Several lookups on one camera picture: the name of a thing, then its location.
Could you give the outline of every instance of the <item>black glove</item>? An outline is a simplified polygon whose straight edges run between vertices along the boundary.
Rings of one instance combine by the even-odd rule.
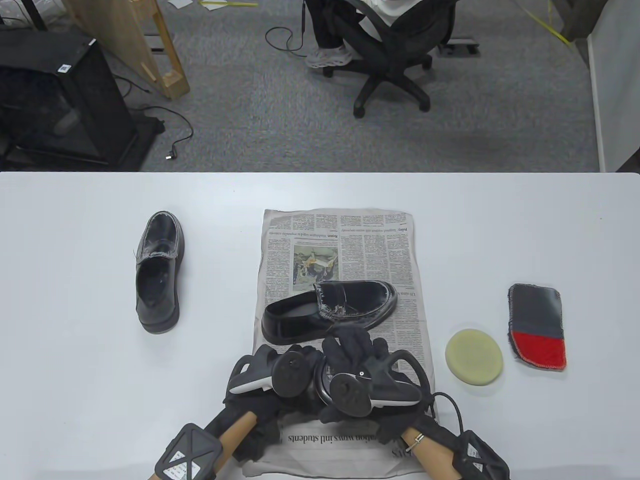
[[[313,366],[322,354],[312,346],[301,348],[293,345],[288,351],[299,351],[309,365]],[[257,425],[244,438],[236,451],[237,461],[258,460],[267,445],[277,443],[280,439],[280,429],[277,420],[284,415],[308,408],[308,397],[303,392],[299,397],[281,398],[273,390],[252,390],[244,394],[227,392],[224,399],[225,409],[214,418],[205,430],[219,438],[246,412],[253,412],[257,417]]]
[[[369,332],[363,328],[344,327],[335,332],[340,340],[340,344],[333,337],[324,339],[322,347],[327,363],[333,369],[333,373],[357,374],[360,365],[369,357],[374,356],[381,360],[389,356],[389,346],[387,341],[378,338],[371,342]],[[395,380],[412,383],[405,374],[391,372]],[[418,386],[422,392],[422,401],[411,406],[384,406],[373,408],[367,417],[378,424],[376,437],[386,444],[391,440],[398,439],[407,428],[419,424],[427,417],[426,411],[433,407],[433,396],[430,388]],[[334,406],[325,407],[319,414],[322,423],[339,422],[350,419]]]

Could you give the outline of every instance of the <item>yellow sponge pad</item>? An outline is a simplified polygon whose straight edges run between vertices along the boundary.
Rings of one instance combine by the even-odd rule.
[[[470,385],[488,385],[502,372],[502,352],[489,335],[472,328],[456,333],[445,350],[449,370]]]

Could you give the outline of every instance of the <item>loafer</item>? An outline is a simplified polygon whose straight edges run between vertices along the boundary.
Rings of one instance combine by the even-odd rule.
[[[369,330],[393,313],[396,305],[396,289],[388,282],[318,282],[313,291],[268,305],[262,334],[273,345],[289,345],[321,339],[339,326]]]
[[[136,311],[150,333],[170,330],[180,316],[177,275],[184,256],[184,235],[171,213],[148,221],[136,254]]]

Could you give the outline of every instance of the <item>gray carpet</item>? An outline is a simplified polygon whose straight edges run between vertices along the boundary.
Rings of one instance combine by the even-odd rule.
[[[259,8],[208,12],[159,0],[191,93],[174,102],[136,90],[130,104],[161,104],[186,115],[195,136],[158,111],[167,131],[144,170],[180,172],[593,172],[598,158],[589,71],[577,50],[533,22],[510,0],[461,0],[454,36],[472,36],[480,58],[435,56],[433,70],[408,70],[431,96],[422,113],[384,84],[361,120],[357,74],[326,79],[264,41],[289,26],[299,42],[301,0],[259,0]],[[523,4],[546,17],[545,0]],[[308,18],[305,42],[315,46]],[[284,44],[275,33],[272,42]],[[114,70],[135,79],[111,60]]]

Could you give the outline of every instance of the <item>white sneaker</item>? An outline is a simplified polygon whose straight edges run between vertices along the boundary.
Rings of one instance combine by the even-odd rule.
[[[307,55],[305,63],[311,68],[341,67],[351,60],[351,53],[342,45],[336,49],[317,49]]]

